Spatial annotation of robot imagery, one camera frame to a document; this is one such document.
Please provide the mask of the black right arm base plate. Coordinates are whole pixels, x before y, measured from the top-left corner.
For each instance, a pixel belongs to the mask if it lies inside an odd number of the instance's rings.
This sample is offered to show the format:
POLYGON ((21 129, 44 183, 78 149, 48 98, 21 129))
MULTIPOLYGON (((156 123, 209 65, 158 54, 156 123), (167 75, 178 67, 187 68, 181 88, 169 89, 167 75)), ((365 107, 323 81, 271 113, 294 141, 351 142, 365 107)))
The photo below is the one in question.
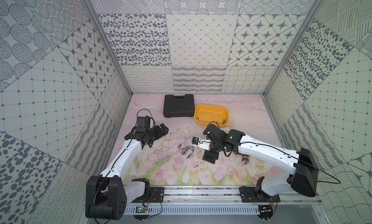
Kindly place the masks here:
POLYGON ((243 203, 280 202, 279 195, 268 195, 262 190, 264 176, 260 177, 255 187, 239 187, 240 197, 243 203))

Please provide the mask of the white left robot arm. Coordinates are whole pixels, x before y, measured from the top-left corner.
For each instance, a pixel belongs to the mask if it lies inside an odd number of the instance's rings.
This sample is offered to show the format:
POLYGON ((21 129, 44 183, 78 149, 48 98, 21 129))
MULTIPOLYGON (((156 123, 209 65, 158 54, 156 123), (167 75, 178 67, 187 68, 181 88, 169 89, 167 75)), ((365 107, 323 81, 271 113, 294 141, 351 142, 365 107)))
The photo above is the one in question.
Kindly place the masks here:
POLYGON ((152 192, 146 178, 133 179, 127 185, 123 179, 145 145, 166 136, 169 128, 160 124, 151 129, 133 127, 125 136, 125 143, 107 168, 98 176, 91 176, 86 184, 85 216, 90 219, 120 220, 127 204, 150 201, 152 192))

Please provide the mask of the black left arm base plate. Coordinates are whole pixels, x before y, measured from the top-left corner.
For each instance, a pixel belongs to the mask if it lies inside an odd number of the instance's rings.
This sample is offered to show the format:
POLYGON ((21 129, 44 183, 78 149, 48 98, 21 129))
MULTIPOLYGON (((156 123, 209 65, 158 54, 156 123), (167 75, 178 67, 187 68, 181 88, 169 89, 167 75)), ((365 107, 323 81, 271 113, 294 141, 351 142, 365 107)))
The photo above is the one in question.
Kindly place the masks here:
POLYGON ((145 202, 163 202, 164 200, 164 187, 153 187, 150 184, 149 179, 146 178, 135 178, 132 182, 144 183, 144 194, 136 197, 133 203, 145 203, 145 202))

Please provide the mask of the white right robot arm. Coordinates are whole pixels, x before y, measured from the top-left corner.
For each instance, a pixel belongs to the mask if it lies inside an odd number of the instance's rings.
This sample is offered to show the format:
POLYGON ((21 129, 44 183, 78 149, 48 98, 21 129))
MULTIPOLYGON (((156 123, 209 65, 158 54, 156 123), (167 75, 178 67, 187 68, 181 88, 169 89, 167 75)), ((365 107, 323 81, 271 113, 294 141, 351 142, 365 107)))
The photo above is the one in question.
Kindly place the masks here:
POLYGON ((317 195, 321 169, 309 150, 301 148, 296 151, 273 146, 241 131, 225 132, 215 125, 207 127, 203 135, 205 139, 194 137, 192 141, 195 146, 204 149, 203 160, 206 162, 214 164, 221 152, 226 157, 235 153, 253 156, 283 170, 280 175, 259 178, 255 187, 257 196, 275 196, 291 191, 306 197, 317 195))

